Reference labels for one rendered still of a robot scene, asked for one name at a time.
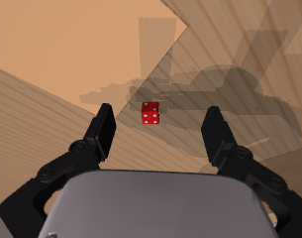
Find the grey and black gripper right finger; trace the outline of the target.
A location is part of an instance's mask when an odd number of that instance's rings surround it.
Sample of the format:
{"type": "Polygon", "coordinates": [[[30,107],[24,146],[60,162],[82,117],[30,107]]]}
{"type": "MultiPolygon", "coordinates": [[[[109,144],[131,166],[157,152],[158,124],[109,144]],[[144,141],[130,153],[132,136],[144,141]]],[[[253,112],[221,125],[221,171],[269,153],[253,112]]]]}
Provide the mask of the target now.
{"type": "Polygon", "coordinates": [[[218,106],[208,108],[201,133],[209,163],[217,175],[246,182],[275,214],[279,238],[302,238],[302,197],[286,181],[253,159],[252,152],[238,146],[218,106]]]}

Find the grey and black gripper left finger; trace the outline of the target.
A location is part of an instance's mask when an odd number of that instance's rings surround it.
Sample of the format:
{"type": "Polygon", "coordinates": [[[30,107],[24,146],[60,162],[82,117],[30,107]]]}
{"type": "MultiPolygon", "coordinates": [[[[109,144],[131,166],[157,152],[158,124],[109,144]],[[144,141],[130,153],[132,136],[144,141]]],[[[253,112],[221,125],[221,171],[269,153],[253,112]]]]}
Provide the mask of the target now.
{"type": "Polygon", "coordinates": [[[42,166],[0,204],[0,217],[13,238],[38,238],[47,220],[44,211],[51,195],[63,189],[74,176],[101,170],[108,158],[116,131],[116,121],[109,103],[102,103],[82,140],[73,142],[68,152],[42,166]]]}

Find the tan flat mat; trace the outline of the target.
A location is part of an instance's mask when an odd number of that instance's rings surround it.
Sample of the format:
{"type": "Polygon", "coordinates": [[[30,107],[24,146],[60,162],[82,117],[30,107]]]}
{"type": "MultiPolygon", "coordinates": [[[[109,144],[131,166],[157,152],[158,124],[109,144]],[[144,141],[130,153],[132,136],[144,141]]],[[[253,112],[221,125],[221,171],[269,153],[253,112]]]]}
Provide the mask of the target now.
{"type": "Polygon", "coordinates": [[[186,28],[161,0],[0,0],[0,69],[116,118],[186,28]]]}

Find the red die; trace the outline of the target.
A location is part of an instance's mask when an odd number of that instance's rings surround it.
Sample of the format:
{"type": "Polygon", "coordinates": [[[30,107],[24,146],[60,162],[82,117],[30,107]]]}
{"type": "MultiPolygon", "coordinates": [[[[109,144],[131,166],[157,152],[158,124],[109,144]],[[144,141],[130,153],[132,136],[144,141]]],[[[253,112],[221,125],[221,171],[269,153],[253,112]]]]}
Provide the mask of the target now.
{"type": "Polygon", "coordinates": [[[159,124],[159,102],[143,102],[143,124],[159,124]]]}

